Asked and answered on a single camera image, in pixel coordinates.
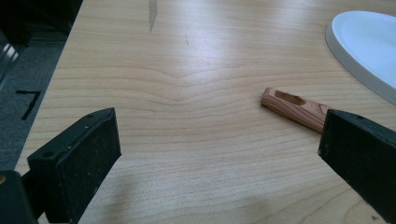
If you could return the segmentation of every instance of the brown wooden handle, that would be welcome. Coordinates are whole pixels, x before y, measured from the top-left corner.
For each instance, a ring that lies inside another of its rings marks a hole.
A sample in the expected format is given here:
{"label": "brown wooden handle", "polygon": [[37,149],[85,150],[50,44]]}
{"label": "brown wooden handle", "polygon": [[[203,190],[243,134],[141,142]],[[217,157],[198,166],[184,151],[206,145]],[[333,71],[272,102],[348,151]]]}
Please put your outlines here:
{"label": "brown wooden handle", "polygon": [[319,133],[322,133],[327,110],[331,108],[274,88],[265,89],[262,105]]}

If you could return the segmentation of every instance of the wood grain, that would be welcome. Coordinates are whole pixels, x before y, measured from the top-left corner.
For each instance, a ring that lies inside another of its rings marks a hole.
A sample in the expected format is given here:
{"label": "wood grain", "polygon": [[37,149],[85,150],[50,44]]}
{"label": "wood grain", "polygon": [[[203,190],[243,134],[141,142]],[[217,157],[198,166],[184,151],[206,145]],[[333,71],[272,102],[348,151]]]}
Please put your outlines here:
{"label": "wood grain", "polygon": [[270,87],[262,95],[262,105],[319,133],[323,131],[327,110],[331,109],[327,105]]}
{"label": "wood grain", "polygon": [[320,159],[319,133],[261,106],[270,86],[396,129],[396,106],[326,45],[327,25],[355,9],[396,5],[85,0],[17,170],[114,106],[122,156],[80,223],[384,223]]}

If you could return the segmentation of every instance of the white plate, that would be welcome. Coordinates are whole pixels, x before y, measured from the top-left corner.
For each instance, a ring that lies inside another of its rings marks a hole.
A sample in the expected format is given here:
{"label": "white plate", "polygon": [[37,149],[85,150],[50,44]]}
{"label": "white plate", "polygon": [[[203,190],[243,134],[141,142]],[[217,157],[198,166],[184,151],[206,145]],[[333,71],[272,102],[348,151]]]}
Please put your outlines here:
{"label": "white plate", "polygon": [[396,105],[396,17],[341,13],[328,26],[326,41],[354,77]]}

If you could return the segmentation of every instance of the gray carpet floor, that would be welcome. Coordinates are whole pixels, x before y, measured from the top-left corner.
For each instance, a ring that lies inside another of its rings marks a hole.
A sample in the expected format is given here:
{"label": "gray carpet floor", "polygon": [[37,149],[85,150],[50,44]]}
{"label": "gray carpet floor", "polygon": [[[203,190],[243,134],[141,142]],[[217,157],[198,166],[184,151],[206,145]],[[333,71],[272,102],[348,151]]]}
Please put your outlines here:
{"label": "gray carpet floor", "polygon": [[0,34],[0,170],[13,170],[64,48],[66,36],[32,32],[29,46]]}

